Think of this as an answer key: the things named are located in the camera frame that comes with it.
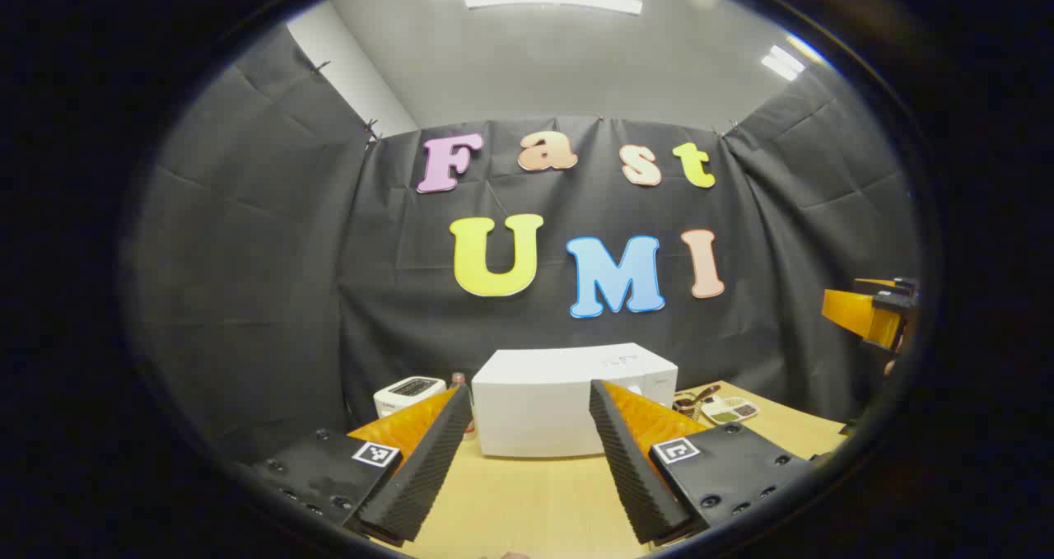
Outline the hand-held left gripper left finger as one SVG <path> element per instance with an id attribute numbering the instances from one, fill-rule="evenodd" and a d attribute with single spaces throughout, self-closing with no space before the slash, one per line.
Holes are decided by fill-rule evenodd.
<path id="1" fill-rule="evenodd" d="M 471 416 L 458 386 L 349 433 L 316 429 L 250 468 L 335 528 L 402 547 L 417 539 Z"/>

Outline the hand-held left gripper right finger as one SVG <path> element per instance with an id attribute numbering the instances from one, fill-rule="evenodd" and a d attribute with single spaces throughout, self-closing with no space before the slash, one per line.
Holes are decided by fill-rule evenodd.
<path id="1" fill-rule="evenodd" d="M 640 543 L 670 543 L 764 509 L 816 465 L 741 422 L 706 427 L 609 380 L 590 415 Z"/>

